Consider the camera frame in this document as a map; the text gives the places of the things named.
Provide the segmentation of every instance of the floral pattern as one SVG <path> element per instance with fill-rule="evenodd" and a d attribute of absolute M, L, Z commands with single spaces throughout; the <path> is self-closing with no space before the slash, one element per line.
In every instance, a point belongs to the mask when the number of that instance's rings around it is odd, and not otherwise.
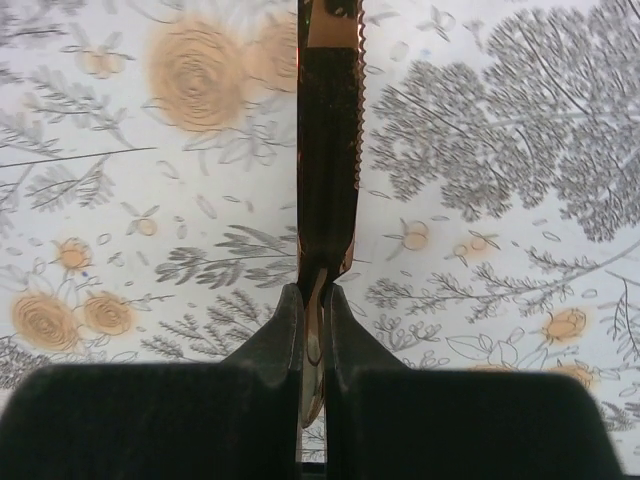
<path fill-rule="evenodd" d="M 351 310 L 411 368 L 572 377 L 640 474 L 640 3 L 364 8 Z M 291 0 L 0 2 L 0 397 L 59 362 L 220 361 L 273 314 L 296 22 Z"/>

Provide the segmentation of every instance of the serrated edge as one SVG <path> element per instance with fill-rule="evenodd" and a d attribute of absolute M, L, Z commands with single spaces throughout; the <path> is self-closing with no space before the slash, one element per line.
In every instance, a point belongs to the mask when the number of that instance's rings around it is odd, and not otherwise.
<path fill-rule="evenodd" d="M 358 22 L 358 134 L 356 136 L 356 190 L 360 189 L 360 165 L 362 163 L 362 136 L 364 133 L 364 55 L 366 53 L 365 43 L 365 24 L 364 24 L 364 0 L 357 0 L 357 22 Z"/>

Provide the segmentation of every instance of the floral tablecloth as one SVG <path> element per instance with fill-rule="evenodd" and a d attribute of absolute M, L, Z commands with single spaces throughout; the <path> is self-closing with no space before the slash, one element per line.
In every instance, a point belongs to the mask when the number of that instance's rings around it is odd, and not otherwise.
<path fill-rule="evenodd" d="M 364 6 L 353 312 L 415 368 L 576 378 L 640 474 L 640 2 Z M 0 2 L 3 398 L 55 362 L 219 361 L 269 318 L 296 270 L 295 21 Z"/>

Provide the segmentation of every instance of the serrated knife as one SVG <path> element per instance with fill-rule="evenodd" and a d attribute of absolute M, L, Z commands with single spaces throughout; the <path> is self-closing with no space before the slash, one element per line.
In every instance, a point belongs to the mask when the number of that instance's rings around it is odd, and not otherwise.
<path fill-rule="evenodd" d="M 305 309 L 302 423 L 324 402 L 323 297 L 351 268 L 364 90 L 361 0 L 298 5 L 298 287 Z"/>

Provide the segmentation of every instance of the metallic utensil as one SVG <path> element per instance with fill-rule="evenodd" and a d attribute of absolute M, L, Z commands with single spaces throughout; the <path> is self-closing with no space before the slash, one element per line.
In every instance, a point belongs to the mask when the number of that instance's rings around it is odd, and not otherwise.
<path fill-rule="evenodd" d="M 361 0 L 298 9 L 298 287 L 305 308 L 303 425 L 323 405 L 323 299 L 351 268 L 364 101 Z"/>

